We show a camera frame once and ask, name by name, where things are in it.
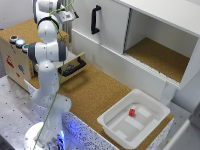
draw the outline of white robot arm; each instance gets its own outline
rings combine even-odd
[[[47,108],[47,111],[50,110],[59,89],[58,72],[53,62],[65,61],[68,54],[66,45],[62,41],[57,41],[59,23],[68,22],[78,17],[76,13],[72,14],[66,11],[54,12],[50,16],[50,12],[64,8],[61,1],[32,0],[34,20],[38,24],[39,37],[43,41],[31,43],[28,49],[29,58],[39,66],[40,89],[33,93],[32,100],[37,105]],[[70,108],[71,100],[58,94],[41,135],[39,136],[39,132],[38,136],[35,137],[35,140],[39,137],[38,149],[51,149],[48,143],[52,142],[52,139],[56,139],[63,130],[62,113],[69,111]]]

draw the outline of white tray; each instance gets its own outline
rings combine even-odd
[[[133,117],[129,116],[130,109],[135,109]],[[97,120],[122,147],[135,149],[169,113],[169,108],[134,89]]]

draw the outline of cork surface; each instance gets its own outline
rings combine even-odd
[[[37,77],[29,82],[34,87],[39,88]],[[131,92],[131,89],[87,64],[84,71],[64,82],[58,93],[72,100],[70,110],[72,113],[120,150],[124,150],[105,134],[102,126],[97,122],[97,118],[129,92]],[[167,116],[136,150],[146,149],[172,119],[173,115]]]
[[[185,57],[149,38],[145,38],[125,53],[151,66],[168,77],[181,82],[189,63]]]
[[[60,32],[63,37],[68,35],[62,30],[60,30]],[[34,19],[24,21],[15,26],[0,31],[0,37],[2,37],[8,43],[10,42],[10,37],[12,35],[17,35],[20,39],[24,39],[26,44],[42,42],[42,40],[38,37],[37,24],[35,24]]]

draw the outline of cabinet handle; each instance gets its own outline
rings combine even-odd
[[[85,67],[86,62],[85,62],[84,60],[82,60],[81,57],[78,57],[77,61],[79,62],[79,65],[78,65],[78,66],[76,66],[76,67],[74,67],[74,68],[72,68],[72,69],[69,69],[69,70],[65,70],[65,71],[63,71],[63,73],[62,73],[61,68],[59,68],[59,69],[58,69],[58,72],[59,72],[62,76],[67,77],[67,76],[73,74],[74,72],[78,71],[79,69]]]
[[[96,28],[96,12],[101,10],[101,7],[96,5],[96,8],[92,10],[92,25],[91,25],[91,31],[92,34],[98,33],[100,30]]]

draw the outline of brown shelf surface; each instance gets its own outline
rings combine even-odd
[[[34,87],[39,88],[38,77],[29,82]],[[120,150],[125,150],[106,135],[102,126],[97,122],[97,118],[129,92],[131,89],[87,64],[85,70],[64,82],[58,93],[72,100],[70,110],[72,113]],[[172,119],[173,115],[168,115],[135,150],[145,150]]]
[[[125,53],[178,82],[181,82],[190,60],[149,38],[144,38]]]

